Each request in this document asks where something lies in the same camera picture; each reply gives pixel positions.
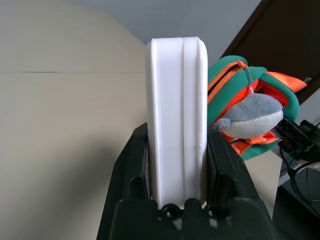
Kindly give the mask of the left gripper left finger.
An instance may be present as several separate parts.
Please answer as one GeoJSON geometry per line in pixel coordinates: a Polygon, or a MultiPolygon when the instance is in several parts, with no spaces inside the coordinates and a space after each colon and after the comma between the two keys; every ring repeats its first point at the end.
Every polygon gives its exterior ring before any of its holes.
{"type": "Polygon", "coordinates": [[[126,199],[149,199],[148,128],[143,123],[134,129],[114,163],[102,217],[98,240],[109,239],[116,205],[126,199]]]}

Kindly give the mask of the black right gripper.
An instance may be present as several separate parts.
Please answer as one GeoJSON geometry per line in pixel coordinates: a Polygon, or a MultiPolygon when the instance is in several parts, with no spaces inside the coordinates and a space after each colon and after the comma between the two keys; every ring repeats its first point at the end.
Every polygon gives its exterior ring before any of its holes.
{"type": "Polygon", "coordinates": [[[303,147],[299,153],[299,159],[304,161],[320,160],[320,123],[316,125],[303,120],[298,126],[293,120],[282,119],[276,125],[276,131],[281,139],[287,142],[300,141],[300,129],[303,135],[303,147]]]}

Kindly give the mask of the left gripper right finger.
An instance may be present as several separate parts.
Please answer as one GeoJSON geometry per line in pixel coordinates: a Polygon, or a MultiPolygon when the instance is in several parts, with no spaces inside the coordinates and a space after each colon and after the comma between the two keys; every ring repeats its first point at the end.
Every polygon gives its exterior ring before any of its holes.
{"type": "Polygon", "coordinates": [[[207,127],[206,202],[226,210],[231,199],[258,199],[259,194],[243,159],[213,125],[207,127]]]}

